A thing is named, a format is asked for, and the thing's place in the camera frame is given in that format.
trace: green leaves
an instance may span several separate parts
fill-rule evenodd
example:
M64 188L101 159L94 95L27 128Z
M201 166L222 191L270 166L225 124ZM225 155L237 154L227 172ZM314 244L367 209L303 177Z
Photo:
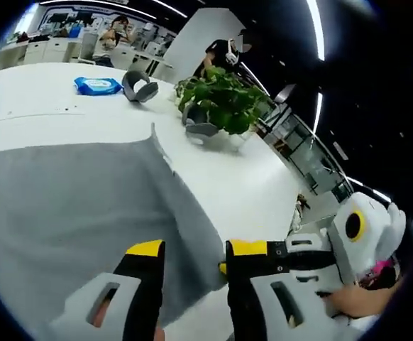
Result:
M208 113L209 122L230 134L242 134L260 116L258 103L268 96L256 86L245 87L234 74L220 67L206 69L206 78L188 78L176 86L183 112L190 101Z

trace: black ceiling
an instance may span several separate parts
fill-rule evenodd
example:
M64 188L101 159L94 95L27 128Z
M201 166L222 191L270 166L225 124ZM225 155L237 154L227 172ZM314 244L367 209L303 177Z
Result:
M341 145L349 157L340 161L348 176L389 195L413 215L413 1L365 1L373 5L373 18L348 5L352 1L317 1L324 62L317 57L306 0L163 2L188 18L151 0L129 6L175 32L201 7L230 8L260 37L243 59L271 95L287 83L301 85L304 96L294 110L312 127L321 91L319 138L334 153L332 143Z

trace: black shirt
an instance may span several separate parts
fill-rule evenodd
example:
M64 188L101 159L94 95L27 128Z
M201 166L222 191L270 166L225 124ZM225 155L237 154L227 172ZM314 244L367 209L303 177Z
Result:
M239 55L238 51L231 48L233 54L237 57ZM235 65L230 64L226 59L226 54L228 53L228 40L218 39L215 40L206 50L205 53L213 52L214 59L212 63L214 66L222 67L226 72L233 72L235 70ZM199 67L195 70L194 76L201 77L201 72L204 69L204 63L200 63Z

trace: glass partition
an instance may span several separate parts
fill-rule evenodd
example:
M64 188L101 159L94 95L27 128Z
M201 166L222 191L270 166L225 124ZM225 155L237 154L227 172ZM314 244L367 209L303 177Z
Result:
M297 115L288 114L265 140L297 169L315 195L331 191L342 202L353 193L337 160Z

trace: gray cloth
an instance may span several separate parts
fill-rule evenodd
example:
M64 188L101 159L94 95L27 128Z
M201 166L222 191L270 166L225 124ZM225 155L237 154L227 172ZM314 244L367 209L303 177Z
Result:
M224 285L223 246L154 138L0 152L0 296L37 335L127 248L166 241L160 324Z

